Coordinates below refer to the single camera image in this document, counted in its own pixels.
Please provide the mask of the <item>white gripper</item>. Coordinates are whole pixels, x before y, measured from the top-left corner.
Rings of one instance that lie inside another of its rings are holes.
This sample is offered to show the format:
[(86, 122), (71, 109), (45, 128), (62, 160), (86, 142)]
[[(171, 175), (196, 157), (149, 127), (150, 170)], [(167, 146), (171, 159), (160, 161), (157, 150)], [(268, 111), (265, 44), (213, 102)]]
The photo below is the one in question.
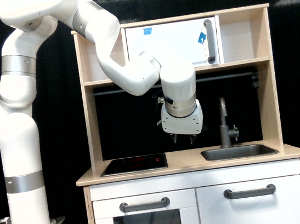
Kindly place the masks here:
[(195, 143), (195, 135), (199, 134), (203, 127), (203, 113), (199, 100), (196, 100), (194, 112), (184, 118), (171, 116), (163, 106), (160, 124), (162, 125), (162, 130), (171, 134), (171, 139), (174, 143), (177, 142), (176, 134), (190, 135), (190, 143)]

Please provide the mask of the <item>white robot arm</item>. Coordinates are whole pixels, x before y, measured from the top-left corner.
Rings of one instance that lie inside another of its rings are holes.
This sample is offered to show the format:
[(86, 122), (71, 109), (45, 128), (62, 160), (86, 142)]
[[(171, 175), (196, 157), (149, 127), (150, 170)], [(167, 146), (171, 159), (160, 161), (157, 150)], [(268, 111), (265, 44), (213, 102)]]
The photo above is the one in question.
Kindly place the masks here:
[(110, 55), (120, 23), (92, 0), (0, 0), (0, 19), (14, 29), (2, 47), (0, 78), (0, 152), (10, 224), (50, 224), (32, 104), (37, 51), (59, 22), (94, 44), (103, 72), (131, 95), (141, 96), (161, 82), (161, 116), (171, 119), (169, 133), (200, 133), (203, 116), (192, 63), (158, 42), (125, 65), (118, 64)]

